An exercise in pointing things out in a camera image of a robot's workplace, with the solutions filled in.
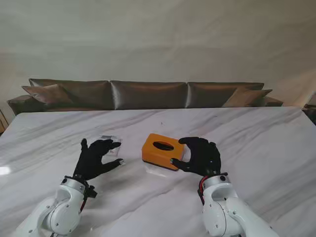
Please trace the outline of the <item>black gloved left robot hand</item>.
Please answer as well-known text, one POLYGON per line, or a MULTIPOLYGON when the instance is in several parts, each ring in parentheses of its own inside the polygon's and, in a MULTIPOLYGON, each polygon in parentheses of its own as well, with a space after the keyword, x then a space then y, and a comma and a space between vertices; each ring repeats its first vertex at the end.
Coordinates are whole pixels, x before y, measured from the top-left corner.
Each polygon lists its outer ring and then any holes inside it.
POLYGON ((110 150, 118 148, 120 145, 121 142, 114 142, 112 139, 107 139, 96 140, 88 146, 87 140, 83 138, 81 141, 80 157, 73 175, 88 181, 119 167, 123 164, 123 159, 118 158, 103 164, 102 158, 110 150))

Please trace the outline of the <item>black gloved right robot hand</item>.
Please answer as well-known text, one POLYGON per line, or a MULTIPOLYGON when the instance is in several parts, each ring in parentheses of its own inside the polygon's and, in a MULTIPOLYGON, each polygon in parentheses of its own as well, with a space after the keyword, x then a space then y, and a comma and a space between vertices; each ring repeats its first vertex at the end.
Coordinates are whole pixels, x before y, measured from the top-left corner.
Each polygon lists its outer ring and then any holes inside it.
POLYGON ((170 163, 185 172, 195 173, 200 176, 216 176, 221 173, 220 153, 214 142, 200 137, 184 137, 178 140, 185 144, 191 152, 188 162, 172 158, 170 163))

